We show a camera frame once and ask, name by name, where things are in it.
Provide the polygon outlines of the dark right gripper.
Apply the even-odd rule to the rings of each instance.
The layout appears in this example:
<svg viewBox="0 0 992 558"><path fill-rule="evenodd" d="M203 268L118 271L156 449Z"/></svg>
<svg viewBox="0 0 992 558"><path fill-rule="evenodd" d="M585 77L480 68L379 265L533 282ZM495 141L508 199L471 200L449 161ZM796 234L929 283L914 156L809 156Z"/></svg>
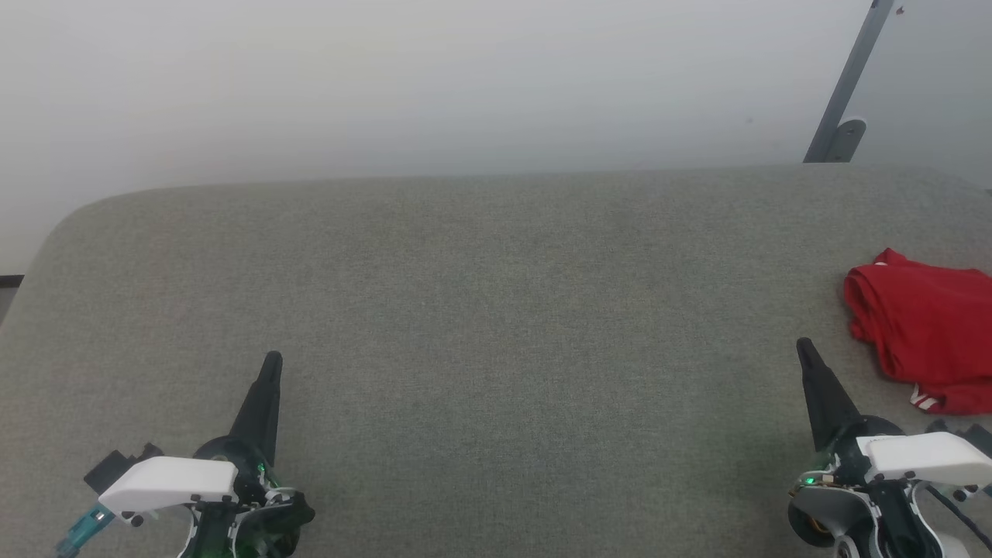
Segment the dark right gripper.
<svg viewBox="0 0 992 558"><path fill-rule="evenodd" d="M815 449L809 472L821 472L823 485L868 484L865 476L871 463L858 439L902 436L904 430L885 418L862 417L811 339L798 339L796 349Z"/></svg>

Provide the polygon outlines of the grey metal pole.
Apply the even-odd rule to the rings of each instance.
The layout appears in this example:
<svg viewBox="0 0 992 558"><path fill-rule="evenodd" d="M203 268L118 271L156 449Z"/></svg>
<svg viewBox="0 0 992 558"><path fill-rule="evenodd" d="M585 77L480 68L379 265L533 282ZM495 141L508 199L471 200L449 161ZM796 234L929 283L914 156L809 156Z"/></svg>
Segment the grey metal pole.
<svg viewBox="0 0 992 558"><path fill-rule="evenodd" d="M844 116L894 5L895 0L871 0L821 122L805 152L805 164L846 163L853 158L864 137L866 123L862 118L844 119Z"/></svg>

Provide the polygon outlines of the red and white garment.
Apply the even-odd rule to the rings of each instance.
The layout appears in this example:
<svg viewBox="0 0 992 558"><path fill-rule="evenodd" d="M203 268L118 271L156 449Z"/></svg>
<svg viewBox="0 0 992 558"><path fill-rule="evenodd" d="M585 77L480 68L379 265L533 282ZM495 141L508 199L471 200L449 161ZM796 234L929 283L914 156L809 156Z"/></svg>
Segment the red and white garment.
<svg viewBox="0 0 992 558"><path fill-rule="evenodd" d="M992 415L992 277L884 250L843 280L854 339L936 415Z"/></svg>

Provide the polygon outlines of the grey fabric sofa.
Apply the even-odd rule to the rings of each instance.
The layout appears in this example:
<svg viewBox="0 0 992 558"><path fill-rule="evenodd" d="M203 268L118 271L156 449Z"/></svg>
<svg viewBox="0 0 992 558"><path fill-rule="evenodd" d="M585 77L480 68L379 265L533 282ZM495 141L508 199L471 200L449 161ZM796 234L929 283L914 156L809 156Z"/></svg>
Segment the grey fabric sofa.
<svg viewBox="0 0 992 558"><path fill-rule="evenodd" d="M851 338L886 248L992 274L992 186L773 168L161 188L71 213L0 322L0 558L84 475L226 434L284 356L298 558L822 558L796 340L858 409L928 417Z"/></svg>

